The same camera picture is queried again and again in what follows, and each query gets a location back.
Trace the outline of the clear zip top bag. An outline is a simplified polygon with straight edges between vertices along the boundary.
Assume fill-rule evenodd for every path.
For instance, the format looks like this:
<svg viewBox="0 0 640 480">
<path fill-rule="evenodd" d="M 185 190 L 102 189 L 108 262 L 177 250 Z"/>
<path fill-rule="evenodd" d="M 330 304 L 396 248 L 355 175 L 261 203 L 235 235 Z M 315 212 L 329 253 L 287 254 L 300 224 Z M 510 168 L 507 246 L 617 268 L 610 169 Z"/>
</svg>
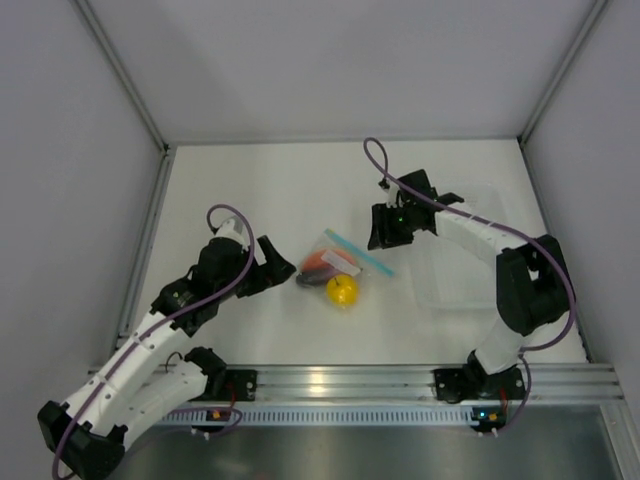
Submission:
<svg viewBox="0 0 640 480">
<path fill-rule="evenodd" d="M 374 255 L 369 253 L 365 248 L 362 248 L 358 244 L 350 241 L 344 236 L 337 233 L 335 230 L 326 228 L 317 241 L 314 243 L 311 250 L 307 255 L 299 262 L 297 266 L 296 276 L 301 272 L 300 266 L 305 258 L 316 250 L 326 248 L 339 248 L 350 253 L 356 260 L 357 264 L 352 265 L 341 257 L 338 257 L 335 253 L 327 251 L 322 259 L 325 260 L 329 266 L 338 271 L 338 274 L 347 274 L 354 277 L 359 286 L 359 298 L 354 306 L 341 308 L 333 305 L 326 296 L 325 287 L 315 288 L 303 288 L 295 284 L 298 288 L 314 294 L 318 299 L 322 300 L 327 306 L 340 311 L 349 311 L 362 302 L 364 296 L 372 292 L 375 287 L 386 287 L 390 285 L 393 280 L 398 278 L 398 275 L 394 269 L 392 269 L 385 262 L 379 260 Z"/>
</svg>

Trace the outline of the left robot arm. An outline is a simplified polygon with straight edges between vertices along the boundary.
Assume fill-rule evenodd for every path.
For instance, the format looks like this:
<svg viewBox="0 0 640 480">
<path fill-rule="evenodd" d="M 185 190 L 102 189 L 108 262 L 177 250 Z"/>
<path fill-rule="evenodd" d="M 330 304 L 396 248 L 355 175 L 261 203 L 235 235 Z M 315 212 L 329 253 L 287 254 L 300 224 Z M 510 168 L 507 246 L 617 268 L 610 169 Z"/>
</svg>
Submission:
<svg viewBox="0 0 640 480">
<path fill-rule="evenodd" d="M 167 414 L 226 386 L 226 363 L 207 347 L 187 353 L 173 371 L 149 378 L 231 297 L 250 297 L 286 282 L 296 271 L 262 236 L 244 241 L 217 232 L 187 274 L 167 284 L 132 336 L 78 391 L 49 401 L 37 420 L 53 453 L 52 476 L 66 466 L 81 479 L 106 479 L 136 441 Z"/>
</svg>

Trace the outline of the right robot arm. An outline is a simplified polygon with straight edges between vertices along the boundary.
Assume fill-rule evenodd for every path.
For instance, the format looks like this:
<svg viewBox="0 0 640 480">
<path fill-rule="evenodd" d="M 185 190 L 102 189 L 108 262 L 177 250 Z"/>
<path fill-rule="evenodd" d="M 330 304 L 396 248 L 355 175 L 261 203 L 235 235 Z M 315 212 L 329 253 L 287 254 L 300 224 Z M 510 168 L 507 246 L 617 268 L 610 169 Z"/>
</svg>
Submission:
<svg viewBox="0 0 640 480">
<path fill-rule="evenodd" d="M 397 181 L 379 183 L 387 194 L 372 206 L 368 249 L 410 245 L 427 231 L 450 241 L 492 268 L 497 319 L 478 347 L 459 367 L 435 370 L 436 397 L 457 404 L 466 400 L 498 400 L 525 396 L 517 368 L 527 338 L 569 312 L 575 295 L 559 242 L 550 235 L 530 238 L 505 225 L 463 210 L 462 197 L 443 195 L 424 170 Z"/>
</svg>

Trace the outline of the orange fake fruit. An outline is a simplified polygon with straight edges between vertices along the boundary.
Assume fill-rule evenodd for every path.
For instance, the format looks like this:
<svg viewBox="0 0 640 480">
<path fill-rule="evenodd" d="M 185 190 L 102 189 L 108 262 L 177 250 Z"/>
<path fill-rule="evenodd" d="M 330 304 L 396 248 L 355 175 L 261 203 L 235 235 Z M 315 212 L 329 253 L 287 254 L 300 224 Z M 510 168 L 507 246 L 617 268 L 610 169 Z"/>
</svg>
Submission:
<svg viewBox="0 0 640 480">
<path fill-rule="evenodd" d="M 339 248 L 329 248 L 329 251 L 335 253 L 338 257 L 343 258 L 344 260 L 346 260 L 347 262 L 349 262 L 352 265 L 356 265 L 357 262 L 355 260 L 355 258 L 348 253 L 345 250 L 339 249 Z M 309 254 L 305 260 L 302 262 L 301 266 L 300 266 L 300 270 L 302 272 L 306 272 L 309 270 L 316 270 L 316 269 L 321 269 L 321 268 L 325 268 L 328 267 L 329 264 L 322 259 L 323 255 L 328 251 L 326 248 L 322 248 L 319 250 L 314 251 L 313 253 Z"/>
</svg>

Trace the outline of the purple fake eggplant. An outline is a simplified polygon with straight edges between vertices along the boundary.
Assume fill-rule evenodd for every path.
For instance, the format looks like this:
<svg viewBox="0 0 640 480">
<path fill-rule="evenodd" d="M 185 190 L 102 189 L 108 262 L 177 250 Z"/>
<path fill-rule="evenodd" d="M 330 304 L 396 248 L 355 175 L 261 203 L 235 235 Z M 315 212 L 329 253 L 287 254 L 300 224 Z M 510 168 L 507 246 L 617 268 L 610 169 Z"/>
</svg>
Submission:
<svg viewBox="0 0 640 480">
<path fill-rule="evenodd" d="M 315 288 L 326 285 L 338 275 L 333 267 L 301 271 L 295 278 L 296 284 L 303 288 Z"/>
</svg>

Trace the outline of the clear plastic basket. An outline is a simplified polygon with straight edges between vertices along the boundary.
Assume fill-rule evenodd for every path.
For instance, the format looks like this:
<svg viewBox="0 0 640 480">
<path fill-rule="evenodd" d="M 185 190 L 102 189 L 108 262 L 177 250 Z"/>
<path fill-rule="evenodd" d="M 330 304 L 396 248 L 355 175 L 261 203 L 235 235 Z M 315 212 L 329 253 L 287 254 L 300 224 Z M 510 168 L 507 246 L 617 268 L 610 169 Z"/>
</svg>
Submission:
<svg viewBox="0 0 640 480">
<path fill-rule="evenodd" d="M 462 210 L 504 223 L 507 215 L 499 191 L 490 183 L 444 183 L 440 194 L 464 199 Z M 457 244 L 429 231 L 414 234 L 410 272 L 418 305 L 441 311 L 488 311 L 496 306 L 493 268 Z"/>
</svg>

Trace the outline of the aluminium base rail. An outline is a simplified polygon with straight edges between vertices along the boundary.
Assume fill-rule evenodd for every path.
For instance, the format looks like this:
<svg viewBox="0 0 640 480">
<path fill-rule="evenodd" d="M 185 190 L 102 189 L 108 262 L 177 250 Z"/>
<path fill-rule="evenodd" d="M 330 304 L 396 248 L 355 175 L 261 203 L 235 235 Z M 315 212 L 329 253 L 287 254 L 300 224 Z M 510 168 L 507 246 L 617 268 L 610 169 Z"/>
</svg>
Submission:
<svg viewBox="0 0 640 480">
<path fill-rule="evenodd" d="M 300 366 L 264 365 L 230 366 L 257 371 L 255 399 L 249 402 L 408 402 L 441 403 L 436 396 L 435 371 L 445 365 L 354 365 Z M 228 394 L 224 385 L 219 391 Z M 605 364 L 534 364 L 517 365 L 502 374 L 496 383 L 485 386 L 476 398 L 461 401 L 498 402 L 507 400 L 533 403 L 598 404 L 624 398 L 614 369 Z M 196 398 L 200 402 L 228 403 L 209 391 Z"/>
</svg>

